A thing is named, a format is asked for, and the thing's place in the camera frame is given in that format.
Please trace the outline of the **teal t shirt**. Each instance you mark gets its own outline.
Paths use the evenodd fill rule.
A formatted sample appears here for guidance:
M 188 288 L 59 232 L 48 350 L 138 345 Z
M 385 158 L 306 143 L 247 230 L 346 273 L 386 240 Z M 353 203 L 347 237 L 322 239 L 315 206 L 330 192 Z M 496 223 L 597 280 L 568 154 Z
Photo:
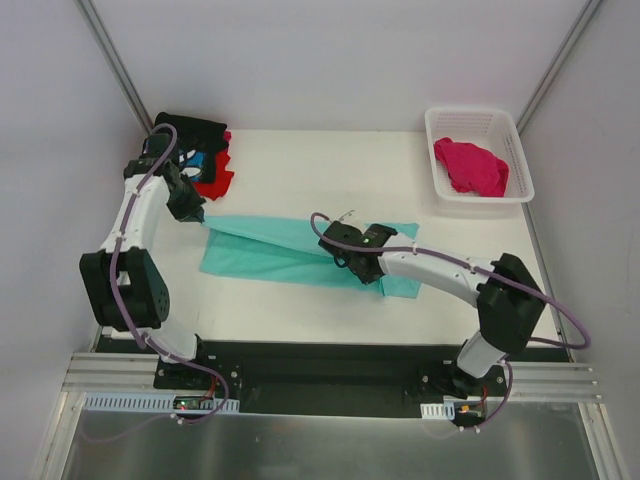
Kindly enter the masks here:
M 319 245 L 310 222 L 255 215 L 207 216 L 209 230 L 200 270 L 230 278 L 373 292 L 415 299 L 421 284 L 385 276 L 369 285 L 339 268 Z

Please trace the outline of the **white plastic basket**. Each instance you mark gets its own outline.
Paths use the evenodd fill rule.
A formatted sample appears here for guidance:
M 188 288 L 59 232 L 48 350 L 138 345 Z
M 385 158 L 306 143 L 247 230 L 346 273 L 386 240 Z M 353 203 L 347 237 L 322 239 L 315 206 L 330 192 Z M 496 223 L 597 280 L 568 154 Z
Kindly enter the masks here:
M 512 116 L 487 107 L 432 107 L 425 131 L 434 188 L 451 207 L 531 201 L 535 189 Z

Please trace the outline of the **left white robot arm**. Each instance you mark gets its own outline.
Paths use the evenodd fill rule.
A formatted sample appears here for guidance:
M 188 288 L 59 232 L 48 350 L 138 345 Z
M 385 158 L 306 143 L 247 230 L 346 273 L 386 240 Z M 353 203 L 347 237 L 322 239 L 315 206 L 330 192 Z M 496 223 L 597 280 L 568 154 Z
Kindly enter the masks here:
M 79 261 L 97 323 L 132 334 L 138 347 L 154 349 L 188 388 L 204 387 L 210 363 L 198 356 L 198 337 L 172 320 L 168 286 L 152 258 L 160 213 L 178 222 L 202 223 L 205 199 L 179 166 L 178 133 L 162 123 L 126 165 L 124 196 L 113 227 L 93 253 Z

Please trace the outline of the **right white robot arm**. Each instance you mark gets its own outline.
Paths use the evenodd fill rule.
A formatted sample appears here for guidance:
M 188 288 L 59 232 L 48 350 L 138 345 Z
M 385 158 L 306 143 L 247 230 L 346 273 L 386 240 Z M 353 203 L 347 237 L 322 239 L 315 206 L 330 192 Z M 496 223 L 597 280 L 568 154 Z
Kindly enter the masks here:
M 475 308 L 478 330 L 452 363 L 431 377 L 435 389 L 465 399 L 481 388 L 490 369 L 525 350 L 545 309 L 541 290 L 519 257 L 486 260 L 423 246 L 399 230 L 372 224 L 361 230 L 333 220 L 323 231 L 311 216 L 318 245 L 336 266 L 368 285 L 385 277 L 417 281 Z

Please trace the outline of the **red folded t shirt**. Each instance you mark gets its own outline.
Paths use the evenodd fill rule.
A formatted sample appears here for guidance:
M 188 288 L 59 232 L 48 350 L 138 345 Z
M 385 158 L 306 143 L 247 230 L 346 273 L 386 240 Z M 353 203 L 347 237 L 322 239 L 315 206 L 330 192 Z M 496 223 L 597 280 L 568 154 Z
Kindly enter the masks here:
M 227 150 L 215 155 L 215 178 L 212 181 L 198 181 L 195 183 L 196 191 L 210 200 L 222 198 L 228 192 L 235 172 L 228 169 L 231 157 Z

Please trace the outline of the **pink folded t shirt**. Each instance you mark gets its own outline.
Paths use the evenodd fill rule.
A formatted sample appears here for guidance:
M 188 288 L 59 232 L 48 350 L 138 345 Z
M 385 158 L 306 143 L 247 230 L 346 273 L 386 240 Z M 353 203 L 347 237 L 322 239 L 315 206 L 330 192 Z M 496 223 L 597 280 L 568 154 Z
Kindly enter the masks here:
M 226 131 L 224 132 L 223 138 L 224 138 L 224 140 L 225 140 L 225 142 L 226 142 L 226 147 L 225 147 L 225 149 L 226 149 L 226 150 L 228 150 L 228 149 L 229 149 L 229 146 L 230 146 L 231 139 L 232 139 L 232 133 L 231 133 L 229 130 L 226 130 Z

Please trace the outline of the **magenta t shirt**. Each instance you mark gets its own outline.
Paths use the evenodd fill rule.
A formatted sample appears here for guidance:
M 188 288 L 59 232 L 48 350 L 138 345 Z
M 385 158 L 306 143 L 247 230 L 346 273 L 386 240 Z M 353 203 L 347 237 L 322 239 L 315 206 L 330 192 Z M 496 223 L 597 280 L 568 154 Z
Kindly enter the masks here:
M 489 150 L 444 137 L 434 143 L 434 153 L 456 192 L 495 198 L 505 195 L 509 166 Z

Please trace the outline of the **left aluminium frame post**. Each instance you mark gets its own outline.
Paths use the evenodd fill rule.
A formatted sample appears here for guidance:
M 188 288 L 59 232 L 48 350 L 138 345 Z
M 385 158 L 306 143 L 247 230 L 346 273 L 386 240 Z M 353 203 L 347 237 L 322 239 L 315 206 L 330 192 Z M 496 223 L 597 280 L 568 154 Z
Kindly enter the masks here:
M 76 0 L 75 4 L 138 123 L 145 132 L 150 132 L 153 127 L 153 121 L 95 3 L 91 0 Z

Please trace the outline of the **aluminium frame post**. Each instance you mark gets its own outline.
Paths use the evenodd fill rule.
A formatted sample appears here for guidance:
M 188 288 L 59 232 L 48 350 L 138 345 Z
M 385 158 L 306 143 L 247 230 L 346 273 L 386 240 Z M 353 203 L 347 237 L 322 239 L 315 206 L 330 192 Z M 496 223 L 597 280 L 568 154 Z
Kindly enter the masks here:
M 525 132 L 565 65 L 605 4 L 605 0 L 588 0 L 584 2 L 516 122 L 516 129 L 519 134 Z
M 150 132 L 153 127 L 153 121 L 95 3 L 91 0 L 76 0 L 75 4 L 138 123 L 145 132 Z

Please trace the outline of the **right aluminium frame post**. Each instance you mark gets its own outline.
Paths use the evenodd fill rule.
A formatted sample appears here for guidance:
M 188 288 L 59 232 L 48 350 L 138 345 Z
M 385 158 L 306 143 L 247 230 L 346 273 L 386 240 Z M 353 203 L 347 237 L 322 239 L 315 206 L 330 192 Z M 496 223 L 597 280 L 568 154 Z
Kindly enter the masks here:
M 605 4 L 605 0 L 588 0 L 584 2 L 516 122 L 516 129 L 519 134 L 525 132 L 565 65 Z

